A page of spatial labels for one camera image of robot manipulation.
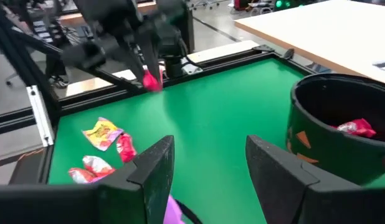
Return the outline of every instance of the wooden table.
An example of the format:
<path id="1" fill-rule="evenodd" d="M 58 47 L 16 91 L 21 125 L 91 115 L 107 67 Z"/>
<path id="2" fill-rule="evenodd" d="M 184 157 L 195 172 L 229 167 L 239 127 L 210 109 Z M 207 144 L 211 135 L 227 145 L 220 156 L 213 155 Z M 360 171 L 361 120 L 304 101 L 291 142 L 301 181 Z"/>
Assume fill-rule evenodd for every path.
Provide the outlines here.
<path id="1" fill-rule="evenodd" d="M 137 5 L 138 10 L 141 13 L 145 13 L 151 10 L 156 9 L 156 2 L 146 2 L 140 3 Z M 81 13 L 70 14 L 66 16 L 60 17 L 61 24 L 65 26 L 79 26 L 81 24 L 85 24 L 85 19 L 82 17 Z"/>
<path id="2" fill-rule="evenodd" d="M 189 58 L 193 62 L 203 62 L 205 60 L 209 60 L 212 58 L 222 57 L 230 54 L 235 54 L 241 51 L 249 50 L 252 47 L 256 47 L 258 44 L 251 40 L 246 40 L 234 44 L 227 44 L 225 46 L 221 47 L 215 47 L 213 49 L 203 50 L 201 52 L 193 53 L 189 55 Z M 134 80 L 136 77 L 130 70 L 124 70 L 120 72 L 114 73 L 117 77 L 123 77 L 127 80 Z M 70 84 L 67 87 L 66 96 L 72 96 L 75 94 L 83 93 L 85 91 L 95 90 L 97 88 L 103 88 L 108 85 L 111 85 L 111 83 L 108 83 L 101 78 L 91 78 L 89 80 L 77 82 Z"/>
<path id="3" fill-rule="evenodd" d="M 385 6 L 330 0 L 235 21 L 235 26 L 338 73 L 385 83 Z"/>

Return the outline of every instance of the chair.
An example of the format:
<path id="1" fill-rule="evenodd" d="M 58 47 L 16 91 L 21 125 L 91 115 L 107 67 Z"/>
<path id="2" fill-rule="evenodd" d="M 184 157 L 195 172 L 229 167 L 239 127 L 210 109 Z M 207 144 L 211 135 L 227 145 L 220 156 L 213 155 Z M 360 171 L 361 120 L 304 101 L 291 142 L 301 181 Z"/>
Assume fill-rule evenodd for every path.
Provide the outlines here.
<path id="1" fill-rule="evenodd" d="M 196 2 L 195 4 L 191 4 L 191 7 L 193 7 L 194 10 L 197 10 L 197 6 L 209 6 L 209 9 L 212 9 L 212 4 L 216 4 L 217 6 L 219 6 L 219 2 L 218 1 L 213 1 L 213 0 L 199 0 L 198 2 Z"/>

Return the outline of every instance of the bucket rim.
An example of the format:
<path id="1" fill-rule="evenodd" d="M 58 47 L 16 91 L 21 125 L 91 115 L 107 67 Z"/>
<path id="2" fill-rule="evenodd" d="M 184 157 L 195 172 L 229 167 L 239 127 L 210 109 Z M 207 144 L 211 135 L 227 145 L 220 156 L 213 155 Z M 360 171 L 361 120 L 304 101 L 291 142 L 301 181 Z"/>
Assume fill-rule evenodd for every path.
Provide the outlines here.
<path id="1" fill-rule="evenodd" d="M 349 139 L 352 139 L 352 140 L 356 140 L 356 141 L 359 141 L 361 143 L 372 144 L 372 145 L 375 145 L 375 146 L 379 146 L 379 147 L 385 148 L 385 141 L 379 141 L 379 140 L 373 140 L 373 139 L 369 139 L 369 138 L 365 138 L 365 137 L 361 137 L 361 136 L 355 136 L 355 135 L 352 135 L 352 134 L 349 134 L 349 133 L 338 131 L 335 128 L 332 128 L 331 126 L 327 125 L 326 123 L 320 121 L 319 119 L 317 119 L 316 117 L 311 115 L 299 103 L 297 95 L 296 95 L 296 89 L 299 86 L 301 86 L 302 84 L 304 84 L 305 82 L 307 82 L 308 80 L 311 80 L 311 79 L 319 79 L 319 80 L 320 79 L 328 79 L 329 80 L 330 78 L 335 79 L 335 80 L 344 80 L 344 81 L 350 79 L 351 81 L 353 81 L 353 82 L 355 82 L 357 84 L 361 84 L 361 85 L 371 84 L 371 87 L 373 87 L 373 88 L 375 86 L 378 86 L 379 88 L 382 88 L 383 90 L 385 90 L 385 83 L 382 83 L 382 82 L 379 82 L 379 81 L 376 81 L 376 80 L 373 80 L 373 79 L 370 79 L 370 78 L 366 78 L 366 77 L 359 77 L 359 76 L 356 76 L 356 75 L 347 75 L 347 74 L 342 74 L 342 73 L 313 74 L 313 75 L 308 75 L 308 76 L 302 78 L 301 80 L 297 81 L 292 86 L 292 89 L 291 89 L 291 104 L 296 106 L 305 116 L 307 116 L 316 125 L 320 126 L 321 128 L 326 129 L 327 131 L 331 131 L 332 133 L 343 135 L 346 138 L 349 138 Z"/>

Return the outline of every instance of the purple object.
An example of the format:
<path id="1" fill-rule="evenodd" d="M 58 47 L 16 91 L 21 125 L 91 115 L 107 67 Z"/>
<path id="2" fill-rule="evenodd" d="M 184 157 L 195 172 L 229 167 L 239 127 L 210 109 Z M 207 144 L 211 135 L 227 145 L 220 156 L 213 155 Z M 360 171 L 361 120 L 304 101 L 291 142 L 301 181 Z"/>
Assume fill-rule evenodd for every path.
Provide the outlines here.
<path id="1" fill-rule="evenodd" d="M 169 195 L 163 224 L 184 224 L 184 222 L 181 221 L 182 214 L 183 213 L 181 212 L 179 205 L 172 198 L 172 196 Z"/>

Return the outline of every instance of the sneaker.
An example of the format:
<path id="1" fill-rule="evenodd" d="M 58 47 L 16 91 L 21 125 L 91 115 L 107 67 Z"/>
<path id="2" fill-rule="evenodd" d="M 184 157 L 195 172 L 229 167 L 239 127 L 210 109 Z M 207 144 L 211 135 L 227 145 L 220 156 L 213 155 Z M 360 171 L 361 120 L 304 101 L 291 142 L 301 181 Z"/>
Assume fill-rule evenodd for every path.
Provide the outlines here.
<path id="1" fill-rule="evenodd" d="M 51 76 L 49 82 L 52 86 L 60 89 L 64 89 L 69 85 L 69 82 L 59 76 Z"/>

